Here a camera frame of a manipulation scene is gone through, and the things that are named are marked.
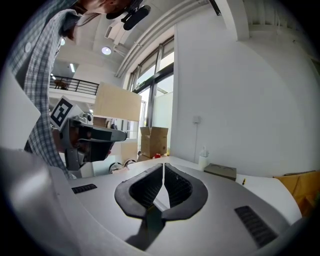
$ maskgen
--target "balcony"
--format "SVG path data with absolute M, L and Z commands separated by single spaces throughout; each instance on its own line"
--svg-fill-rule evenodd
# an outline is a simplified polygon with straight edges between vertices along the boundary
M 93 109 L 99 84 L 64 76 L 51 76 L 49 105 L 55 106 L 62 96 L 77 104 L 82 111 Z
M 50 89 L 58 89 L 96 96 L 99 84 L 63 76 L 51 76 Z

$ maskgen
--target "white table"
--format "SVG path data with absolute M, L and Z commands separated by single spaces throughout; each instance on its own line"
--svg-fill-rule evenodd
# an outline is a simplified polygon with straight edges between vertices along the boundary
M 158 163 L 170 163 L 177 168 L 179 166 L 183 166 L 199 170 L 198 165 L 194 162 L 189 162 L 174 156 L 167 156 L 130 164 L 128 166 L 130 170 L 130 176 L 132 176 L 132 172 L 136 173 L 137 175 Z M 263 199 L 269 205 L 273 206 L 276 210 L 278 210 L 278 212 L 280 212 L 285 217 L 290 225 L 302 218 L 301 212 L 295 199 L 278 179 L 248 176 L 242 174 L 236 175 L 237 183 L 242 184 L 244 179 L 244 187 Z M 168 195 L 164 187 L 161 188 L 159 193 Z M 163 203 L 163 205 L 157 205 L 157 207 L 164 208 L 164 210 L 165 208 L 169 208 L 169 198 L 166 201 L 161 200 L 161 202 Z

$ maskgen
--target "human hair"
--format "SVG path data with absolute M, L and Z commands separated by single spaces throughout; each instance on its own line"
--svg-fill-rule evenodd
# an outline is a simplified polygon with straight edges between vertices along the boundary
M 92 21 L 94 18 L 98 17 L 100 13 L 89 13 L 82 5 L 80 5 L 78 2 L 76 2 L 71 9 L 74 9 L 77 14 L 81 14 L 82 17 L 78 21 L 77 24 L 75 24 L 72 28 L 67 30 L 63 36 L 68 37 L 70 40 L 74 40 L 74 33 L 76 27 L 82 27 Z

